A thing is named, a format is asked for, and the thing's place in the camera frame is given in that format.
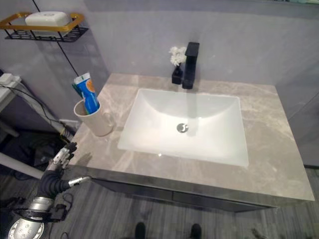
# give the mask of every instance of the sink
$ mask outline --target sink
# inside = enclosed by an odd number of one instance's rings
[[[238,97],[139,89],[119,149],[247,167]]]

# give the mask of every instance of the gold shelf rim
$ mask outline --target gold shelf rim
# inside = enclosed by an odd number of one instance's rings
[[[4,20],[0,21],[0,29],[9,29],[9,30],[41,30],[41,31],[71,31],[75,28],[78,24],[83,22],[84,15],[80,13],[70,13],[70,17],[74,18],[72,22],[67,24],[66,26],[28,26],[28,25],[9,25],[10,22],[22,18],[27,17],[31,12],[18,12],[15,13]]]

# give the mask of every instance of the soap dish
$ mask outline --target soap dish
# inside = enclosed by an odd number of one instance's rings
[[[12,21],[31,14],[30,12],[18,12],[0,21],[0,29],[3,29],[8,35],[6,39],[75,42],[88,30],[86,27],[79,26],[84,20],[84,16],[80,13],[71,13],[70,18],[72,21],[66,26],[12,25]],[[57,33],[57,35],[40,36],[35,34],[36,31],[52,31]]]

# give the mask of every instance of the black shoe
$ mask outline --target black shoe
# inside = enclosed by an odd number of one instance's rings
[[[199,224],[194,224],[191,227],[190,238],[192,239],[201,239],[201,227]]]
[[[145,239],[145,224],[138,223],[135,227],[135,239]]]

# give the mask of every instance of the blue toothpaste tube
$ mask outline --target blue toothpaste tube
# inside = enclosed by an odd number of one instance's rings
[[[90,77],[90,73],[85,73],[74,79],[76,86],[82,91],[84,106],[88,114],[92,114],[100,107],[98,99],[95,94],[95,89]]]

